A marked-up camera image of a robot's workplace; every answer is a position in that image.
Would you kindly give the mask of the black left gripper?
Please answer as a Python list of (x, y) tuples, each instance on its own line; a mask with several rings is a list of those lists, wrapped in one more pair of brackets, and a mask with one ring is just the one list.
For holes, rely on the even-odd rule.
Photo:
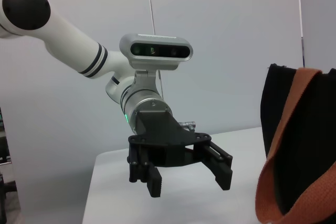
[(205, 133), (188, 131), (168, 112), (139, 112), (136, 135), (128, 138), (129, 182), (146, 183), (153, 198), (161, 195), (157, 167), (179, 167), (202, 162), (222, 190), (230, 190), (233, 157)]

